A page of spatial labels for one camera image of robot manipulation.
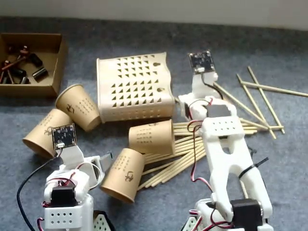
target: cardboard box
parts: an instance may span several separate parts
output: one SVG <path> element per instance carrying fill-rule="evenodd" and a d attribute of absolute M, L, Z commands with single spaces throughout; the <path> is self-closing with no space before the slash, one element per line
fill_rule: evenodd
<path fill-rule="evenodd" d="M 30 84 L 0 84 L 1 96 L 57 97 L 62 82 L 67 46 L 60 34 L 0 34 L 0 61 L 15 61 L 17 55 L 8 54 L 8 45 L 17 48 L 28 46 L 48 70 L 48 75 L 36 81 L 32 74 L 39 68 L 22 61 L 18 67 L 27 71 Z M 16 83 L 20 78 L 14 77 Z"/>

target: paper cup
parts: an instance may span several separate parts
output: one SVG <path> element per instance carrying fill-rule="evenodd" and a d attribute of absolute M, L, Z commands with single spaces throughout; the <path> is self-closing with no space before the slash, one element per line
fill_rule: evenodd
<path fill-rule="evenodd" d="M 67 113 L 85 131 L 101 123 L 97 105 L 80 84 L 65 89 L 56 100 L 56 108 Z"/>
<path fill-rule="evenodd" d="M 72 122 L 72 119 L 64 112 L 58 109 L 52 109 L 48 115 L 23 138 L 23 142 L 35 153 L 45 158 L 53 158 L 55 150 L 53 149 L 51 129 L 68 125 Z"/>
<path fill-rule="evenodd" d="M 123 202 L 134 203 L 144 163 L 141 153 L 124 148 L 101 184 L 101 190 Z"/>
<path fill-rule="evenodd" d="M 174 154 L 172 120 L 131 127 L 129 148 L 140 153 Z"/>

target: cup rim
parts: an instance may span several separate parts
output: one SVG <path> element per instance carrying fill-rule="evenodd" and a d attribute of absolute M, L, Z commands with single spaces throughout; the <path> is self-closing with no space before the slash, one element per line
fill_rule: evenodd
<path fill-rule="evenodd" d="M 62 92 L 59 94 L 59 96 L 57 97 L 57 99 L 56 99 L 56 103 L 55 103 L 55 106 L 56 106 L 56 107 L 57 107 L 57 103 L 58 103 L 58 101 L 60 100 L 60 98 L 61 98 L 68 90 L 70 90 L 71 88 L 73 88 L 73 87 L 75 87 L 75 86 L 82 86 L 82 87 L 83 87 L 82 84 L 77 83 L 77 84 L 73 84 L 73 85 L 67 87 L 66 89 L 64 89 L 64 91 L 62 91 Z"/>

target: printed logo on cup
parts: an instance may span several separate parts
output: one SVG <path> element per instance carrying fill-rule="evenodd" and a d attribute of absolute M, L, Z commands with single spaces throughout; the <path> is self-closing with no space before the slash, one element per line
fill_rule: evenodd
<path fill-rule="evenodd" d="M 125 181 L 131 182 L 134 179 L 134 172 L 128 171 L 125 176 Z"/>

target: black cable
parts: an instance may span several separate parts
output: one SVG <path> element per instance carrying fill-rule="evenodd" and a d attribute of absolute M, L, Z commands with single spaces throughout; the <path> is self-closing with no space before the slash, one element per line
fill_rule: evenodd
<path fill-rule="evenodd" d="M 21 185 L 19 186 L 18 190 L 17 190 L 17 195 L 16 195 L 16 199 L 17 199 L 17 203 L 18 203 L 18 207 L 19 207 L 19 210 L 20 210 L 20 213 L 21 215 L 23 216 L 27 226 L 29 227 L 29 229 L 31 231 L 35 231 L 35 229 L 33 228 L 33 226 L 31 225 L 29 219 L 27 218 L 26 216 L 26 213 L 24 211 L 24 208 L 21 204 L 21 201 L 20 201 L 20 192 L 21 190 L 23 189 L 24 185 L 30 180 L 31 177 L 33 177 L 34 174 L 36 174 L 38 171 L 40 171 L 42 168 L 44 168 L 47 164 L 51 163 L 53 160 L 57 159 L 59 156 L 57 155 L 56 157 L 54 157 L 53 159 L 50 159 L 48 160 L 46 163 L 44 163 L 43 165 L 41 165 L 39 168 L 37 168 L 36 170 L 34 170 L 22 183 Z"/>
<path fill-rule="evenodd" d="M 221 99 L 223 100 L 223 95 L 222 95 L 221 91 L 220 91 L 217 87 L 212 86 L 212 85 L 209 85 L 209 84 L 207 84 L 207 83 L 204 82 L 204 75 L 203 75 L 203 73 L 201 74 L 201 80 L 202 80 L 202 82 L 203 82 L 204 85 L 206 85 L 206 86 L 208 86 L 209 88 L 214 89 L 215 91 L 217 91 L 217 93 L 219 94 L 219 96 L 220 96 Z"/>

